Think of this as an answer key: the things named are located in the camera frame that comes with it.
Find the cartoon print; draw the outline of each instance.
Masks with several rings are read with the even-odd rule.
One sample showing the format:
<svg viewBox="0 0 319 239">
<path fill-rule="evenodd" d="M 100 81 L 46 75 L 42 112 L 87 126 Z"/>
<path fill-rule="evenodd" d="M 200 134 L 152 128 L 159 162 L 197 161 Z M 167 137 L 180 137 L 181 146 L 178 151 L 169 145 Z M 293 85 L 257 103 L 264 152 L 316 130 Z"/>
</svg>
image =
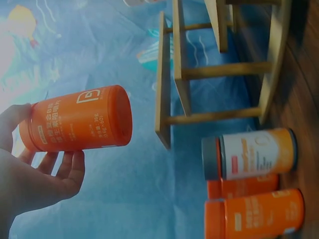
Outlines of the cartoon print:
<svg viewBox="0 0 319 239">
<path fill-rule="evenodd" d="M 50 70 L 51 80 L 56 82 L 60 78 L 59 68 L 55 68 L 54 70 Z"/>
<path fill-rule="evenodd" d="M 207 53 L 206 53 L 205 45 L 204 45 L 204 43 L 201 41 L 201 36 L 199 36 L 199 42 L 200 42 L 200 44 L 201 44 L 201 46 L 202 46 L 202 49 L 203 49 L 203 52 L 204 52 L 204 56 L 205 56 L 205 60 L 206 60 L 206 66 L 208 66 L 208 64 L 209 64 L 208 55 L 207 55 Z"/>
<path fill-rule="evenodd" d="M 53 21 L 53 22 L 56 22 L 56 20 L 55 20 L 53 14 L 52 14 L 52 11 L 51 11 L 51 9 L 50 9 L 49 6 L 48 6 L 47 1 L 44 0 L 44 3 L 45 3 L 45 7 L 48 9 L 48 11 L 49 11 L 49 13 L 50 13 L 50 16 L 51 16 L 52 21 Z M 46 22 L 45 14 L 44 14 L 42 8 L 40 8 L 40 6 L 39 6 L 38 0 L 35 0 L 35 5 L 36 5 L 37 9 L 38 9 L 38 10 L 41 12 L 41 14 L 42 14 L 43 22 L 44 22 L 44 25 L 45 25 L 46 29 L 48 29 L 49 32 L 55 34 L 58 38 L 60 38 L 60 37 L 61 37 L 61 34 L 57 34 L 56 31 L 54 31 L 51 27 L 48 26 L 48 24 L 47 24 L 47 22 Z"/>
<path fill-rule="evenodd" d="M 138 5 L 144 4 L 145 1 L 144 0 L 124 0 L 124 3 L 127 6 L 138 6 Z"/>
<path fill-rule="evenodd" d="M 88 0 L 73 0 L 73 1 L 75 2 L 74 3 L 74 8 L 76 10 L 80 10 L 80 9 L 86 7 L 87 4 L 88 4 Z"/>
<path fill-rule="evenodd" d="M 172 26 L 172 22 L 166 19 L 168 27 Z M 149 28 L 148 35 L 156 39 L 159 38 L 159 29 L 158 28 Z M 173 67 L 173 39 L 170 37 L 170 65 Z M 148 70 L 156 72 L 158 64 L 158 54 L 159 54 L 159 41 L 148 46 L 146 50 L 143 50 L 137 54 L 138 61 Z"/>
<path fill-rule="evenodd" d="M 7 17 L 7 29 L 12 34 L 19 37 L 25 37 L 30 40 L 31 46 L 34 48 L 38 42 L 33 38 L 37 21 L 30 9 L 17 5 Z"/>
<path fill-rule="evenodd" d="M 11 35 L 8 34 L 0 34 L 0 92 L 2 87 L 2 77 L 6 74 L 6 72 L 9 70 L 14 56 L 15 56 L 15 44 L 14 44 L 14 38 Z"/>
<path fill-rule="evenodd" d="M 253 129 L 250 127 L 249 124 L 248 124 L 247 127 L 246 127 L 246 131 L 248 131 L 248 132 L 253 131 Z"/>
<path fill-rule="evenodd" d="M 189 39 L 189 31 L 186 32 L 186 40 L 187 42 L 194 48 L 194 58 L 195 58 L 195 61 L 196 61 L 196 65 L 195 67 L 198 67 L 198 58 L 197 58 L 197 47 L 195 46 L 194 43 L 192 43 Z"/>
<path fill-rule="evenodd" d="M 152 90 L 156 92 L 156 89 L 157 89 L 157 82 L 154 82 L 152 84 Z"/>
<path fill-rule="evenodd" d="M 155 3 L 155 2 L 158 2 L 160 0 L 145 0 L 145 1 L 148 2 L 148 3 Z"/>
</svg>

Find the stool leg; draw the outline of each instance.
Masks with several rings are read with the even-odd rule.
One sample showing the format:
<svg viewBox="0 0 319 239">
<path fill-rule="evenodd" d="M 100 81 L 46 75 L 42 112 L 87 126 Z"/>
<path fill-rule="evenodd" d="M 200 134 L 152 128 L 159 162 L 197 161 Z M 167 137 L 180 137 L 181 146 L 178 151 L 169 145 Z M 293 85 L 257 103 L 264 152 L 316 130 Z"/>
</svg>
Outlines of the stool leg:
<svg viewBox="0 0 319 239">
<path fill-rule="evenodd" d="M 259 107 L 262 111 L 260 123 L 266 120 L 278 84 L 289 31 L 291 1 L 282 0 L 281 6 L 273 6 L 268 48 L 268 61 L 273 63 L 273 69 L 265 74 L 263 79 L 259 97 Z"/>
<path fill-rule="evenodd" d="M 155 132 L 163 145 L 170 148 L 170 125 L 165 121 L 170 117 L 170 42 L 164 12 L 160 13 L 159 59 L 157 71 Z"/>
<path fill-rule="evenodd" d="M 236 5 L 228 5 L 228 11 L 230 16 L 230 22 L 231 22 L 231 29 L 233 33 L 237 33 L 237 15 L 239 11 L 239 7 Z"/>
<path fill-rule="evenodd" d="M 225 0 L 205 0 L 219 52 L 228 50 Z"/>
<path fill-rule="evenodd" d="M 181 0 L 173 0 L 174 79 L 186 116 L 191 115 L 189 81 L 182 80 L 182 69 L 187 66 L 186 36 Z"/>
</svg>

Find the wooden chair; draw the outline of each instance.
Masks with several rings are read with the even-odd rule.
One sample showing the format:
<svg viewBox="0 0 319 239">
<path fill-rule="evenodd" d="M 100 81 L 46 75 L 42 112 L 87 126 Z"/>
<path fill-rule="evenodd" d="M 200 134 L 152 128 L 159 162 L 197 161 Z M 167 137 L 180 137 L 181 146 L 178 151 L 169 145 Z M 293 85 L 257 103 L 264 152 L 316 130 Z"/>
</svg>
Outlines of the wooden chair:
<svg viewBox="0 0 319 239">
<path fill-rule="evenodd" d="M 157 75 L 156 125 L 155 131 L 164 146 L 170 148 L 170 126 L 173 124 L 198 123 L 232 118 L 259 117 L 263 123 L 267 117 L 276 86 L 285 50 L 290 21 L 291 0 L 205 0 L 211 23 L 184 25 L 181 0 L 173 0 L 173 28 L 168 28 L 164 13 L 160 14 L 159 60 Z M 235 16 L 226 20 L 227 4 L 272 4 L 268 60 L 265 62 L 232 63 L 220 66 L 188 68 L 186 54 L 187 30 L 210 28 L 215 33 L 220 51 L 227 50 L 227 27 L 236 29 Z M 184 110 L 182 116 L 170 115 L 170 43 L 173 33 L 174 43 L 174 81 Z M 192 114 L 190 100 L 190 80 L 200 80 L 219 76 L 264 74 L 259 105 L 248 109 L 214 113 Z"/>
</svg>

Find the orange bottle cap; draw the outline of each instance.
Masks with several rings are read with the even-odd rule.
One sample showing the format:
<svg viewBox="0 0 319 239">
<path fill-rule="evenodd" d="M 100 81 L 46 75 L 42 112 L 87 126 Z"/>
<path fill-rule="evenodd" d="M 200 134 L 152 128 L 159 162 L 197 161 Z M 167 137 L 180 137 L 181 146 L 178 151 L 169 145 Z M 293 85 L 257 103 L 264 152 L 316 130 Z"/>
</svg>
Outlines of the orange bottle cap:
<svg viewBox="0 0 319 239">
<path fill-rule="evenodd" d="M 205 203 L 205 239 L 225 238 L 224 202 Z"/>
<path fill-rule="evenodd" d="M 221 193 L 221 181 L 207 181 L 207 193 L 208 199 L 218 199 L 222 198 Z"/>
<path fill-rule="evenodd" d="M 132 137 L 133 122 L 130 100 L 123 87 L 112 87 L 107 107 L 116 146 L 127 145 Z"/>
<path fill-rule="evenodd" d="M 24 143 L 24 146 L 29 149 L 30 151 L 33 151 L 33 152 L 38 152 L 38 151 L 42 151 L 41 149 L 39 149 L 35 143 L 34 143 L 34 140 L 32 138 L 32 132 L 31 132 L 31 129 L 30 129 L 30 119 L 31 117 L 25 119 L 24 121 L 22 121 L 20 124 L 19 124 L 19 132 L 20 132 L 20 137 L 22 139 L 22 142 Z"/>
</svg>

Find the wooden rung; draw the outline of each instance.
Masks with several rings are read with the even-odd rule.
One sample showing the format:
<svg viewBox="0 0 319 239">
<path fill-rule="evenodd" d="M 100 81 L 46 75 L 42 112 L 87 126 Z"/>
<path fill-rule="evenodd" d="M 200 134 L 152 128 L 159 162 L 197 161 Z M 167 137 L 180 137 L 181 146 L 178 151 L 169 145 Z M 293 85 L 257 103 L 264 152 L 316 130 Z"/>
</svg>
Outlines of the wooden rung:
<svg viewBox="0 0 319 239">
<path fill-rule="evenodd" d="M 259 117 L 260 115 L 261 115 L 261 109 L 259 107 L 254 107 L 254 108 L 234 110 L 234 111 L 192 114 L 189 117 L 173 116 L 173 117 L 168 117 L 165 120 L 165 123 L 166 124 L 200 123 L 200 122 L 215 121 L 215 120 L 233 119 L 233 118 Z"/>
<path fill-rule="evenodd" d="M 155 132 L 164 144 L 170 148 L 170 126 L 165 119 L 170 116 L 170 42 L 169 35 L 164 34 L 167 27 L 164 12 L 160 13 L 159 24 L 159 58 L 157 69 Z"/>
<path fill-rule="evenodd" d="M 240 4 L 269 4 L 269 5 L 281 5 L 282 0 L 225 0 L 229 5 Z"/>
<path fill-rule="evenodd" d="M 182 69 L 185 80 L 200 80 L 219 76 L 244 76 L 268 73 L 272 70 L 271 62 L 233 63 L 221 66 L 207 66 Z"/>
<path fill-rule="evenodd" d="M 231 21 L 227 22 L 227 26 L 232 27 L 233 23 Z M 190 31 L 190 30 L 197 30 L 197 29 L 205 29 L 205 28 L 211 28 L 211 23 L 199 23 L 199 24 L 192 24 L 184 27 L 185 31 Z M 165 33 L 173 33 L 173 28 L 167 28 Z"/>
</svg>

